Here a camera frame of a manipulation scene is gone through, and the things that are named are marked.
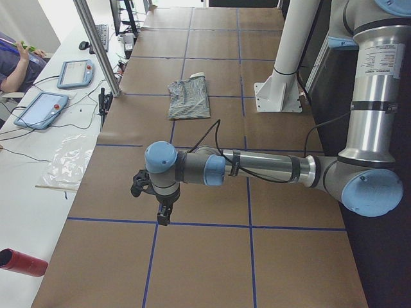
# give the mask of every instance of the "computer mouse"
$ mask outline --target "computer mouse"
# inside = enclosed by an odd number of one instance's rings
[[[89,44],[88,42],[83,41],[83,42],[81,42],[80,45],[78,46],[78,49],[79,49],[79,50],[84,50],[84,49],[87,49],[89,46],[90,46],[90,44]]]

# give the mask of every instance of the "gray shirt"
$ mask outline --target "gray shirt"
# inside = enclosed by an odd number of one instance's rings
[[[15,42],[14,39],[1,32],[0,37],[10,42]],[[31,60],[26,71],[26,77],[24,78],[24,81],[20,86],[18,92],[26,92],[31,87],[31,85],[33,85],[33,82],[35,81],[37,76],[46,66],[46,62],[41,59],[41,57],[36,56],[33,53],[30,53],[30,59]],[[17,64],[19,63],[19,60],[20,54],[17,48],[13,45],[0,41],[0,84],[14,71]]]

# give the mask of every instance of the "keyboard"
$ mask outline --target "keyboard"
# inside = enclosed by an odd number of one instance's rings
[[[103,43],[103,47],[105,51],[109,50],[109,25],[108,24],[97,24],[96,30],[98,36],[100,37],[101,43]],[[95,53],[93,47],[90,44],[90,54]]]

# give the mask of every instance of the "red tube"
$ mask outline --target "red tube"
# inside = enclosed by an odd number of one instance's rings
[[[9,248],[0,252],[0,268],[3,270],[40,277],[46,272],[47,266],[48,263],[44,260]]]

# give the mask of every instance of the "gray striped fabric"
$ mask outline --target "gray striped fabric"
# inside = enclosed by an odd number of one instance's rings
[[[171,94],[170,119],[210,117],[210,104],[204,74],[192,75],[188,80],[177,80],[168,85]]]

